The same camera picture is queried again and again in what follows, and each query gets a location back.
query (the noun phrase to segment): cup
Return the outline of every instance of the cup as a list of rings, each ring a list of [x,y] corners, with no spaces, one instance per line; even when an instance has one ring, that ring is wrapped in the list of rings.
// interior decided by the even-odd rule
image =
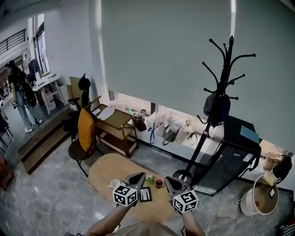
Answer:
[[[113,179],[111,181],[111,185],[109,185],[108,187],[111,188],[111,189],[115,189],[115,188],[119,187],[120,184],[121,184],[121,181],[120,180]]]

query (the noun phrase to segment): orange cushion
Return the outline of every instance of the orange cushion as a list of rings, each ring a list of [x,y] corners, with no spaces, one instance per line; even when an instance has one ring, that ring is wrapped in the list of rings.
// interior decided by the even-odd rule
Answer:
[[[85,109],[82,109],[79,115],[78,134],[80,145],[86,152],[91,145],[92,138],[94,137],[94,121]]]

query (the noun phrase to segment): hand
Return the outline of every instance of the hand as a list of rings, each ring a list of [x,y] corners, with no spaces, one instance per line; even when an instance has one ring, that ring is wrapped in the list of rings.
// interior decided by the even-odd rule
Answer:
[[[13,106],[13,109],[15,110],[15,108],[17,108],[18,104],[16,103],[16,101],[12,100],[11,104]]]

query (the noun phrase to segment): wooden step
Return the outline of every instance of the wooden step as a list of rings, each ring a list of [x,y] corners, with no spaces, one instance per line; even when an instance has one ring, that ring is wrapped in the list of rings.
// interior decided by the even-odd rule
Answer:
[[[64,127],[59,128],[55,133],[48,137],[34,152],[24,161],[24,168],[30,175],[42,162],[71,134],[63,131]]]
[[[19,150],[18,155],[20,160],[24,162],[42,143],[46,142],[52,134],[59,130],[63,124],[60,122],[66,118],[71,112],[71,109],[67,109],[58,114],[48,124],[44,124],[42,129],[34,134]]]

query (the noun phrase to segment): clothing rack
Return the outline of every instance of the clothing rack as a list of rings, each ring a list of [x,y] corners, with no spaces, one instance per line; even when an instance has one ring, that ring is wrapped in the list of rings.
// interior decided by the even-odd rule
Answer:
[[[194,154],[193,154],[187,168],[185,170],[178,170],[173,174],[174,177],[177,177],[179,179],[184,180],[188,186],[192,183],[192,176],[191,176],[189,171],[192,168],[193,164],[195,163],[195,160],[196,160],[197,156],[199,155],[199,153],[201,151],[201,148],[204,145],[204,142],[205,142],[206,138],[208,137],[210,126],[215,127],[215,126],[221,125],[221,123],[219,123],[218,119],[219,119],[219,116],[220,116],[220,107],[221,107],[221,104],[223,102],[223,98],[227,97],[229,99],[235,99],[235,100],[239,99],[238,97],[229,97],[225,93],[227,86],[234,85],[236,80],[238,80],[238,79],[240,79],[242,77],[245,77],[245,74],[242,74],[241,76],[239,76],[237,78],[234,78],[234,79],[229,81],[230,70],[231,70],[233,64],[240,58],[243,58],[243,57],[255,57],[256,56],[255,54],[245,54],[245,55],[240,55],[240,56],[234,58],[231,61],[232,47],[234,45],[234,37],[233,36],[230,37],[230,42],[229,42],[229,48],[228,49],[226,47],[226,44],[225,43],[223,44],[224,52],[212,39],[209,39],[209,42],[211,42],[221,52],[221,54],[223,56],[223,69],[222,69],[222,73],[221,73],[220,82],[218,82],[217,77],[213,73],[213,71],[205,64],[205,62],[202,62],[202,64],[213,75],[213,77],[215,79],[215,82],[216,82],[216,85],[217,85],[217,89],[214,90],[214,91],[211,91],[211,90],[208,90],[207,88],[204,88],[204,91],[209,92],[211,94],[215,94],[215,98],[214,98],[214,101],[213,101],[213,104],[212,104],[210,114],[208,116],[207,121],[203,122],[200,119],[200,117],[197,116],[198,119],[203,124],[207,124],[207,126],[203,131],[203,134],[202,134],[202,136],[200,138],[200,141],[199,141],[199,143],[197,145],[197,148],[195,149],[195,152],[194,152]]]

